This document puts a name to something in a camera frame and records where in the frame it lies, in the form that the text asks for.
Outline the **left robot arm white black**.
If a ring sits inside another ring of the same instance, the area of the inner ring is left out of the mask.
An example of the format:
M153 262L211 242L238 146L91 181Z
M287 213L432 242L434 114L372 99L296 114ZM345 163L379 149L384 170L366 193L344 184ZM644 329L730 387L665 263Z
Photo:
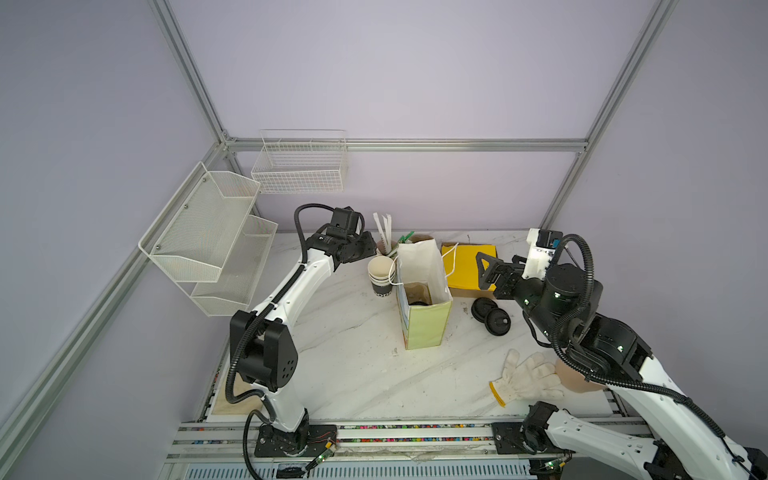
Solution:
M299 354L291 328L321 284L343 264L375 256L376 242L364 216L351 207L307 203L296 208L299 258L293 269L253 310L230 319L229 366L224 383L228 404L256 398L260 442L286 456L310 443L309 414L291 379Z

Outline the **white and green paper bag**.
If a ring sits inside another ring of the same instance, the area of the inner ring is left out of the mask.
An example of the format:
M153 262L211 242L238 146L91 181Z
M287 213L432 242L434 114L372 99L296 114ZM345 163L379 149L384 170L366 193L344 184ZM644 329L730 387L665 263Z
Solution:
M434 239L401 245L395 289L406 350L440 346L453 306L444 256Z

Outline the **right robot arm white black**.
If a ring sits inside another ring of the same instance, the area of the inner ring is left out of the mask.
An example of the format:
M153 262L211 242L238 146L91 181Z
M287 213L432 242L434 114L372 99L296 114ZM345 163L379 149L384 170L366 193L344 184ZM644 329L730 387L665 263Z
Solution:
M636 479L766 478L763 451L731 440L631 327L598 313L602 286L589 247L578 236L565 240L579 247L582 266L560 263L563 244L510 262L479 253L478 284L515 301L562 363L621 396L654 435L620 434L539 400L519 425L520 448L587 455Z

